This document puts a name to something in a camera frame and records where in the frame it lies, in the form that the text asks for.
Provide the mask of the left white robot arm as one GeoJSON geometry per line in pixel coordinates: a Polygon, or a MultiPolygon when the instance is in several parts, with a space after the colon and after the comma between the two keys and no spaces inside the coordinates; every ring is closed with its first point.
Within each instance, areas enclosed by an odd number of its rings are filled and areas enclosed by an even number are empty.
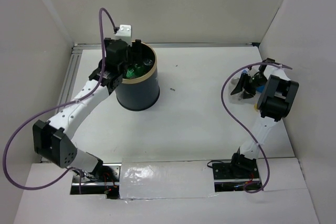
{"type": "Polygon", "coordinates": [[[102,59],[73,103],[46,122],[34,123],[33,141],[37,154],[60,168],[80,170],[93,182],[103,177],[103,161],[78,149],[72,138],[86,117],[122,83],[128,67],[142,59],[141,44],[138,39],[131,44],[121,39],[104,39],[102,59]]]}

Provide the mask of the large clear crushed bottle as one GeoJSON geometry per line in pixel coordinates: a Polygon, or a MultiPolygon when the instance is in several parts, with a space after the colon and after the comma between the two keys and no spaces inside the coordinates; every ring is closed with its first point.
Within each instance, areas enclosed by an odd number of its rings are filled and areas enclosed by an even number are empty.
{"type": "Polygon", "coordinates": [[[152,68],[154,62],[151,59],[144,59],[143,65],[147,68],[152,68]]]}

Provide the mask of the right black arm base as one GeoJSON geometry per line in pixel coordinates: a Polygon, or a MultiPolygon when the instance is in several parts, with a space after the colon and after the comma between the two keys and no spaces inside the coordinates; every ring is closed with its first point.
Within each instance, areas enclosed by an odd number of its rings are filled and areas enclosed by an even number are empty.
{"type": "Polygon", "coordinates": [[[229,191],[258,190],[262,183],[257,165],[254,164],[251,171],[231,165],[228,161],[209,161],[207,167],[213,172],[214,189],[216,193],[229,191]]]}

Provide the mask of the blue-label clear bottle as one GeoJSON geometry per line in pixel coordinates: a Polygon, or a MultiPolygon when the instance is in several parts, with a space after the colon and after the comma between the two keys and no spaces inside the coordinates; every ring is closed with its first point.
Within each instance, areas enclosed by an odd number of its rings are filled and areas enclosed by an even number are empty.
{"type": "Polygon", "coordinates": [[[244,81],[244,90],[250,94],[255,94],[261,87],[264,87],[267,78],[264,73],[255,69],[250,69],[246,72],[246,79],[244,81]]]}

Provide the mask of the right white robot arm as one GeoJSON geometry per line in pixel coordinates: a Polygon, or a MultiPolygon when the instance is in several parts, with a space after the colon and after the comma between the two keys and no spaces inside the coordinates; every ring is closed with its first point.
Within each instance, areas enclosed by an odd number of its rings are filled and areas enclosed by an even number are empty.
{"type": "Polygon", "coordinates": [[[258,117],[250,130],[254,138],[246,140],[239,147],[229,165],[229,172],[235,178],[254,170],[260,148],[265,144],[271,128],[289,114],[299,83],[287,77],[279,63],[267,58],[258,70],[248,67],[239,78],[233,78],[229,89],[230,95],[244,101],[253,98],[260,87],[263,90],[256,104],[258,117]]]}

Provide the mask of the green plastic bottle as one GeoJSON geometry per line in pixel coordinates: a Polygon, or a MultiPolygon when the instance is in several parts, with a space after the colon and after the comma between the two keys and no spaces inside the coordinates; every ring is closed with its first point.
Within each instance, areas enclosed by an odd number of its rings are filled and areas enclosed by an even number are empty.
{"type": "Polygon", "coordinates": [[[144,65],[135,63],[134,65],[128,67],[125,78],[135,79],[143,75],[144,75],[144,65]]]}

